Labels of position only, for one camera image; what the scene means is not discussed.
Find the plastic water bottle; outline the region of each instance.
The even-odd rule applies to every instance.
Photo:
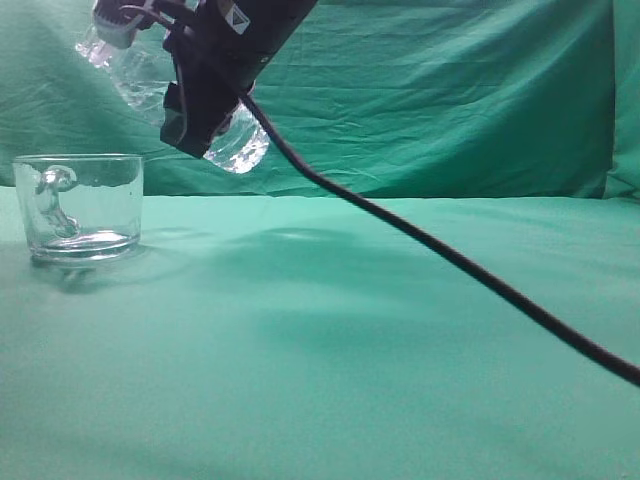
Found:
[[[152,28],[139,34],[127,50],[119,50],[101,40],[92,26],[76,44],[76,51],[109,75],[127,105],[148,123],[160,127],[164,121],[164,94],[168,83],[175,81],[175,72],[171,56],[161,50],[162,38],[157,34]],[[268,147],[267,133],[240,105],[229,130],[214,139],[204,158],[228,172],[247,173],[260,163]]]

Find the green cloth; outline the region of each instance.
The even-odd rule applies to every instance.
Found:
[[[640,363],[638,204],[385,205]],[[637,389],[343,202],[148,197],[67,273],[0,218],[3,479],[638,478]]]
[[[119,151],[158,159],[148,194],[323,194],[274,148],[244,176],[164,148],[74,51],[93,0],[5,3],[0,184],[17,154]],[[599,197],[613,50],[611,0],[320,0],[256,98],[310,163],[370,196]]]
[[[640,9],[614,0],[616,45],[616,136],[607,196],[640,198]]]

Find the black cable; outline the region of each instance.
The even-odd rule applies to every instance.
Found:
[[[306,177],[319,187],[361,208],[369,214],[397,228],[402,233],[405,233],[422,245],[428,247],[429,249],[443,257],[445,260],[449,261],[451,264],[455,265],[457,268],[480,282],[489,290],[502,297],[512,306],[520,310],[538,325],[546,329],[549,333],[563,341],[574,350],[578,351],[579,353],[589,358],[596,364],[600,365],[602,368],[613,373],[614,375],[623,378],[636,387],[640,387],[640,368],[638,368],[636,365],[614,355],[613,353],[603,348],[601,345],[598,345],[594,341],[588,339],[581,333],[569,327],[559,318],[547,312],[544,308],[536,304],[527,296],[518,292],[509,284],[505,283],[500,278],[488,272],[482,266],[468,259],[463,254],[456,251],[446,243],[443,243],[432,235],[421,230],[417,226],[409,223],[403,218],[384,209],[383,207],[367,200],[361,195],[358,195],[357,193],[341,187],[340,185],[332,182],[323,175],[315,172],[300,157],[300,155],[298,155],[298,153],[294,151],[294,149],[284,140],[284,138],[282,138],[267,115],[253,101],[249,94],[242,91],[241,88],[238,88],[235,82],[231,78],[229,78],[226,72],[222,68],[219,68],[219,66],[211,58],[207,57],[204,52],[200,51],[198,46],[192,40],[186,37],[180,29],[171,27],[169,28],[169,30],[176,34],[177,37],[180,38],[180,40],[185,45],[200,53],[200,57],[202,58],[202,60],[206,62],[207,65],[212,68],[235,92],[235,94],[240,98],[245,107],[253,114],[256,120],[258,120],[258,123],[260,123],[265,132],[267,132],[273,143],[275,143],[278,149],[289,161],[289,163],[304,177]]]

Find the glass mug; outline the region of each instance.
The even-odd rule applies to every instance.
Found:
[[[13,161],[34,260],[86,263],[119,257],[140,239],[138,155],[28,155]]]

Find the green backdrop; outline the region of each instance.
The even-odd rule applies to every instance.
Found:
[[[3,5],[1,184],[17,154],[153,152],[148,194],[322,194],[273,148],[243,176],[165,148],[74,51],[91,4]],[[256,97],[370,196],[600,197],[614,82],[611,0],[320,0]]]
[[[614,0],[616,45],[616,136],[608,196],[639,196],[640,188],[640,8]]]

